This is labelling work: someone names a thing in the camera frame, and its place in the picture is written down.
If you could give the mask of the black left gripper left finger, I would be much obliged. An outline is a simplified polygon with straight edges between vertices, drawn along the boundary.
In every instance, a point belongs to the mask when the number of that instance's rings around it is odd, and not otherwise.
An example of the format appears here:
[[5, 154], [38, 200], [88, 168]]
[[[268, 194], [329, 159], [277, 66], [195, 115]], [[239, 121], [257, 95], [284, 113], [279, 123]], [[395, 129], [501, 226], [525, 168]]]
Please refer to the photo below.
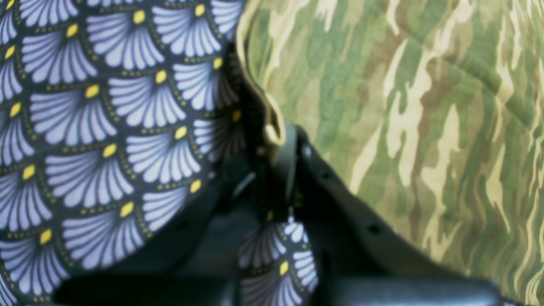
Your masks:
[[101, 272], [66, 281], [62, 306], [237, 306], [237, 252], [258, 227], [267, 163], [250, 153], [220, 167], [202, 193], [141, 250]]

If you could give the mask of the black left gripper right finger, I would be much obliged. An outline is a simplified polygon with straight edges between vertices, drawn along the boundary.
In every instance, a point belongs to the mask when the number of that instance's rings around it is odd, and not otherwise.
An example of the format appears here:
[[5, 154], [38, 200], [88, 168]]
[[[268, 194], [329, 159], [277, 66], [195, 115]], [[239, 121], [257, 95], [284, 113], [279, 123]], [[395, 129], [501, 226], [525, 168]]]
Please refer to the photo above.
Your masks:
[[489, 280], [445, 269], [352, 195], [296, 125], [272, 167], [278, 219], [303, 223], [319, 284], [312, 306], [499, 306]]

